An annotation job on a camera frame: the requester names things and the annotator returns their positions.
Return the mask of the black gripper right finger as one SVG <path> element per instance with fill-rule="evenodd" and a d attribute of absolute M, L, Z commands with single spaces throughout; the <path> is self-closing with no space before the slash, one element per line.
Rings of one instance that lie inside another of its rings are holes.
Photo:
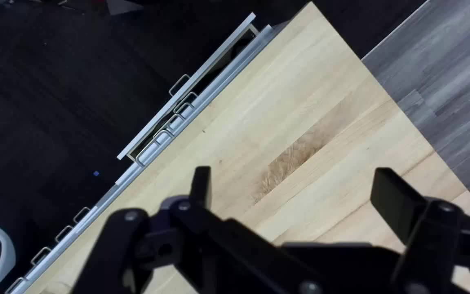
<path fill-rule="evenodd" d="M 405 245 L 390 285 L 399 294 L 467 294 L 454 270 L 470 272 L 470 216 L 459 205 L 423 196 L 397 172 L 374 174 L 371 203 Z"/>

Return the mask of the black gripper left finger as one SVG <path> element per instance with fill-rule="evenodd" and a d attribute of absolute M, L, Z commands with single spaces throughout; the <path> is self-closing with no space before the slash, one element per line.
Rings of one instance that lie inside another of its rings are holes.
<path fill-rule="evenodd" d="M 306 294 L 312 272 L 291 254 L 211 209 L 213 172 L 195 170 L 191 191 L 154 214 L 119 209 L 106 219 L 71 294 L 142 294 L 172 267 L 198 294 Z"/>

